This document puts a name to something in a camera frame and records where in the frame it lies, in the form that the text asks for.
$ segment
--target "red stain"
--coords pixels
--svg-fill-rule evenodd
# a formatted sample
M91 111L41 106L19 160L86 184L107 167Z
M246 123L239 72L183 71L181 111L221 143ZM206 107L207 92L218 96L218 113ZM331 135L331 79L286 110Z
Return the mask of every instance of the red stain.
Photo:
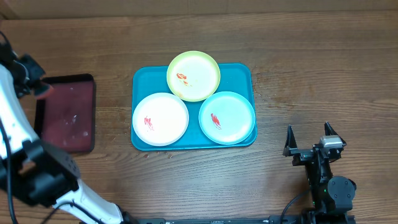
M177 73L177 78L179 79L187 79L185 75L182 75L181 73Z
M213 123L214 123L214 125L216 126L216 128L218 128L219 130L221 130L220 121L218 120L217 116L211 114L211 120L213 121Z
M148 118L147 116L144 118L144 123L148 126L148 128L152 131L154 131L154 126L152 125L152 123L150 122L150 118Z

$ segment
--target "wooden table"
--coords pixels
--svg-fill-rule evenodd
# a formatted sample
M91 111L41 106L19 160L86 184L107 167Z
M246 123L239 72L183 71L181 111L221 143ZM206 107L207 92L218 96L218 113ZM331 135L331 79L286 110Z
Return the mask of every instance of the wooden table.
M358 223L396 223L396 11L3 21L0 28L47 76L94 76L95 149L75 159L90 187L135 217L280 214L308 188L304 168L282 156L287 125L299 147L310 147L329 121L348 143L332 171L358 185L350 214ZM167 154L132 146L134 73L187 50L251 69L258 125L252 146ZM33 124L35 101L25 97L22 105ZM301 200L288 213L310 203ZM38 223L50 211L15 204L21 223ZM4 193L0 222L11 222ZM77 220L60 212L52 223Z

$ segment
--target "wall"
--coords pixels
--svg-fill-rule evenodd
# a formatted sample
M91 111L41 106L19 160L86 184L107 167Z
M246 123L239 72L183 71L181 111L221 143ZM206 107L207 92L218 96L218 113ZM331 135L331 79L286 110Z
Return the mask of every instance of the wall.
M396 0L0 0L9 19L398 9Z

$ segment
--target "tray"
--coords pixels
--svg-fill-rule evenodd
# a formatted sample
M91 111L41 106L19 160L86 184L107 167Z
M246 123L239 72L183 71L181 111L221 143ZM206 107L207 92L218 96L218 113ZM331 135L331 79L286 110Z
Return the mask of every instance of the tray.
M218 64L221 70L221 82L217 92L233 91L245 97L254 110L254 96L251 82L251 72L247 66L241 63L221 63ZM138 103L145 97L153 93L172 93L167 86L166 73L168 66L155 66L140 68L132 79L132 110L131 115ZM175 143L168 146L151 146L144 143L131 128L131 142L141 151L177 151L192 149L216 149L225 147L244 147L251 145L257 138L257 123L252 133L244 141L225 146L217 144L208 139L200 129L199 109L203 101L187 102L184 101L189 112L189 124L185 134Z

